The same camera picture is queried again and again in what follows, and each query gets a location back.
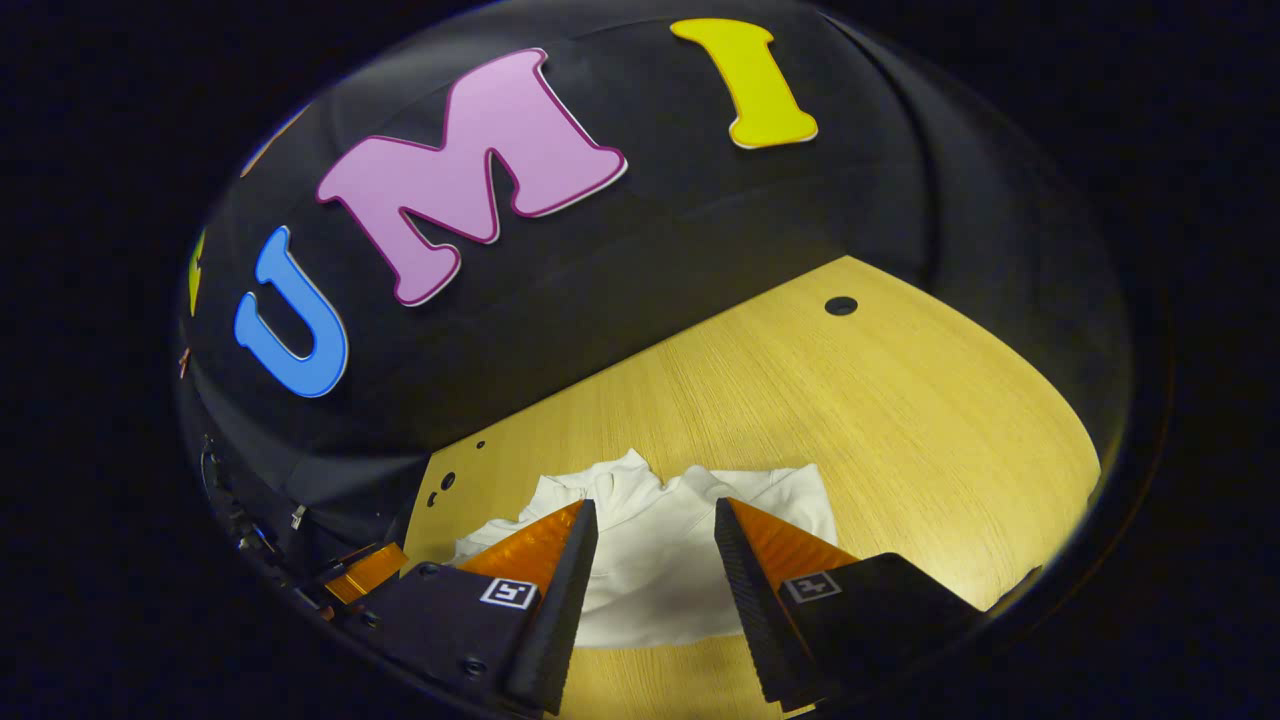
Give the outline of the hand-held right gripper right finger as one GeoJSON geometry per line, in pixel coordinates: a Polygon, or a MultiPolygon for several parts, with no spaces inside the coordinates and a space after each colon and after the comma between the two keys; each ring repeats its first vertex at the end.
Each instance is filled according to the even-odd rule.
{"type": "Polygon", "coordinates": [[[938,660],[986,615],[899,553],[858,559],[736,498],[716,543],[765,701],[827,711],[938,660]]]}

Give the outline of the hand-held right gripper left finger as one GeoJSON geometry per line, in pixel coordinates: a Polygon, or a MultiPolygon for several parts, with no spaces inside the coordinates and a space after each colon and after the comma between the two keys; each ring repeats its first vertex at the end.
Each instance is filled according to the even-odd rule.
{"type": "Polygon", "coordinates": [[[579,500],[458,566],[421,562],[346,614],[346,634],[460,717],[561,711],[598,541],[579,500]]]}

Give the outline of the cream white sweatshirt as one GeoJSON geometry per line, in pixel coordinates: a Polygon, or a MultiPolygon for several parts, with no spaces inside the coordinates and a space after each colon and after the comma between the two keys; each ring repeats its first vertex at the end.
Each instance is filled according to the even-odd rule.
{"type": "Polygon", "coordinates": [[[636,451],[540,477],[513,520],[494,518],[454,543],[453,565],[579,500],[596,506],[598,542],[576,646],[644,648],[737,635],[741,621],[714,539],[716,502],[731,497],[827,543],[837,523],[815,464],[760,471],[690,466],[662,480],[636,451]]]}

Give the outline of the black backdrop cloth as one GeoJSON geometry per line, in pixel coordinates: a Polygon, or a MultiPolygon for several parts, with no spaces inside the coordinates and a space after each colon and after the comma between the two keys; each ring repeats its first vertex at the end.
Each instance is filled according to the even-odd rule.
{"type": "Polygon", "coordinates": [[[187,377],[276,496],[365,541],[431,450],[841,258],[977,322],[1044,377],[1108,461],[1132,338],[1106,242],[1014,123],[919,56],[799,0],[499,0],[328,86],[212,210],[187,377]],[[490,191],[484,243],[417,208],[381,215],[460,268],[426,302],[321,178],[360,141],[479,133],[465,72],[540,49],[543,77],[627,169],[572,205],[516,210],[556,163],[458,155],[430,184],[490,191]]]}

